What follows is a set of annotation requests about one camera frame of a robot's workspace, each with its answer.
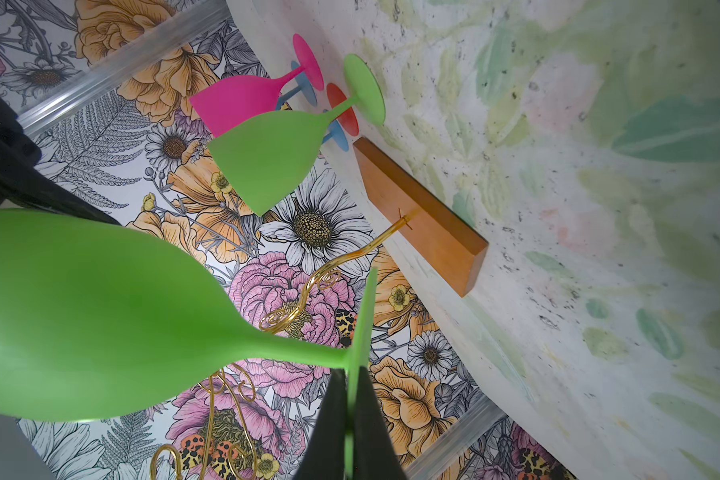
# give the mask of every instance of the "floral backdrop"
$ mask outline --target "floral backdrop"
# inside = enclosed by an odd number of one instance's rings
[[[0,0],[0,94],[14,110],[26,109],[187,6],[162,0]],[[321,264],[367,244],[373,235],[321,158],[264,216],[240,200],[205,148],[210,133],[188,101],[235,74],[266,72],[230,19],[40,135],[38,169],[127,228],[192,255],[246,320],[260,326],[270,312],[295,305]],[[310,292],[306,312],[283,334],[337,348],[350,345],[372,267],[379,277],[370,373],[394,451],[407,466],[482,392],[390,255],[381,248],[342,265],[339,281]],[[181,278],[176,294],[182,294]],[[188,339],[186,354],[195,348],[200,346]],[[314,428],[329,370],[260,359],[240,366],[257,392],[251,402],[237,398],[257,464],[229,391],[216,398],[215,444],[240,446],[230,460],[243,475],[290,478]],[[234,368],[225,374],[233,385],[242,381]],[[214,382],[219,389],[221,381]],[[182,464],[196,478],[196,444],[206,437],[210,413],[205,388],[198,385],[147,410],[100,422],[21,419],[18,424],[59,480],[146,479],[149,461],[163,443],[180,450]],[[573,478],[510,418],[486,428],[441,478]],[[211,456],[209,478],[233,478],[224,460]],[[173,466],[162,459],[158,478],[173,475]]]

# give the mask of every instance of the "pink wine glass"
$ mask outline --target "pink wine glass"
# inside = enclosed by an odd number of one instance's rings
[[[322,72],[315,54],[300,34],[293,35],[299,66],[280,78],[236,75],[224,78],[190,98],[202,122],[220,137],[251,117],[272,111],[286,83],[304,72],[316,90],[323,89]]]

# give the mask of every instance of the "wooden block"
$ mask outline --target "wooden block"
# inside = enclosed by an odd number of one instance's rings
[[[373,204],[395,222],[412,216],[400,233],[460,296],[472,290],[488,251],[488,242],[400,168],[369,139],[354,143],[365,191]]]

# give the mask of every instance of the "daisy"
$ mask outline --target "daisy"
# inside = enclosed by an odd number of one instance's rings
[[[423,379],[442,379],[451,368],[453,357],[451,344],[439,330],[423,332],[408,345],[408,365]]]
[[[90,439],[90,426],[82,423],[18,421],[21,432],[58,480],[103,480],[111,469],[97,467],[104,446]]]
[[[39,58],[37,62],[25,62],[23,67],[15,67],[3,74],[0,81],[10,90],[26,97],[38,98],[45,92],[72,78],[77,70],[63,63],[48,63]]]
[[[168,128],[161,124],[154,124],[152,131],[146,135],[144,151],[146,158],[158,171],[168,174],[176,171],[182,165],[182,154],[189,148],[195,136],[186,133],[175,124]],[[192,160],[196,160],[202,153],[202,149],[196,148],[192,154]]]
[[[265,223],[259,231],[270,241],[288,242],[288,264],[300,265],[309,275],[329,260],[373,240],[371,226],[330,169],[318,175],[312,168],[293,195],[274,211],[279,221]],[[351,278],[360,278],[370,271],[372,258],[373,254],[362,256],[339,268]]]
[[[59,149],[58,140],[55,140],[52,136],[46,134],[38,140],[36,145],[40,148],[40,162],[38,162],[34,168],[40,172],[43,177],[48,178],[48,180],[52,180],[65,190],[74,190],[77,185],[60,178],[64,168],[66,168],[69,164],[56,158],[56,152]]]

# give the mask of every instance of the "wine glass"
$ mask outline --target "wine glass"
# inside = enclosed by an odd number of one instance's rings
[[[384,98],[365,62],[355,54],[347,55],[344,75],[351,96],[333,110],[321,114],[270,111],[208,143],[232,188],[257,215],[264,215],[304,180],[328,126],[351,106],[357,105],[369,122],[384,123]]]
[[[291,62],[291,70],[296,69],[298,69],[298,62]],[[296,95],[299,91],[304,92],[304,98],[306,98],[307,102],[309,102],[311,106],[317,106],[315,89],[312,88],[312,84],[309,83],[307,75],[305,73],[300,73],[296,76],[296,86],[291,90],[288,90],[284,94],[280,95],[280,98],[277,99],[277,106],[275,106],[275,110],[279,110],[280,108],[282,108],[282,106],[286,104],[286,102],[290,100],[294,95]]]
[[[236,75],[224,78],[190,98],[202,122],[214,137],[267,111],[278,102],[282,88],[300,73],[317,90],[323,89],[322,72],[315,54],[299,34],[293,35],[293,49],[300,65],[280,78]]]
[[[0,413],[44,422],[122,416],[247,358],[345,369],[351,412],[368,364],[376,275],[352,346],[332,348],[257,330],[204,265],[154,235],[0,210]]]
[[[328,96],[328,102],[331,108],[339,106],[343,101],[347,99],[344,92],[334,83],[326,85],[326,94]],[[337,122],[353,137],[360,135],[360,126],[358,125],[358,118],[355,115],[355,111],[351,108],[347,109],[346,112],[339,115],[336,119]]]
[[[336,142],[336,145],[338,145],[339,148],[344,151],[349,151],[349,142],[347,142],[347,136],[344,135],[344,129],[339,124],[338,119],[332,121],[331,124],[328,126],[328,132],[326,133],[326,136],[322,138],[322,142],[323,144],[325,144],[328,140],[331,139]]]

